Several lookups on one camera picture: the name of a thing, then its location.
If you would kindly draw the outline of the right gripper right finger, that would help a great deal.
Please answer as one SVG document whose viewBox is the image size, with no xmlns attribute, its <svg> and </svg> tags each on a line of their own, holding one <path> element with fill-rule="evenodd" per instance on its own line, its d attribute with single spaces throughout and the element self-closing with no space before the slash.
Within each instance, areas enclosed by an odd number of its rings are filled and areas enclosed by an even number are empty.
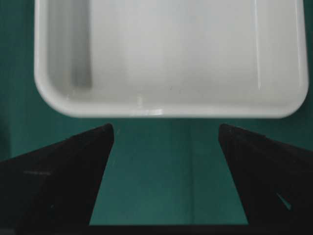
<svg viewBox="0 0 313 235">
<path fill-rule="evenodd" d="M 313 153 L 236 126 L 218 140 L 248 225 L 273 234 L 313 232 Z"/>
</svg>

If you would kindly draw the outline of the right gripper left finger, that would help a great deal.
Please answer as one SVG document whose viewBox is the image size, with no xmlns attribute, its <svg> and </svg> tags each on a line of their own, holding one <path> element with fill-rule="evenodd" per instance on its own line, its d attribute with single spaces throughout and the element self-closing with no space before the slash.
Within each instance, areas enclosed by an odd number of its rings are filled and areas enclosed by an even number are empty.
<svg viewBox="0 0 313 235">
<path fill-rule="evenodd" d="M 1 234 L 87 227 L 113 143 L 113 126 L 105 124 L 1 161 Z"/>
</svg>

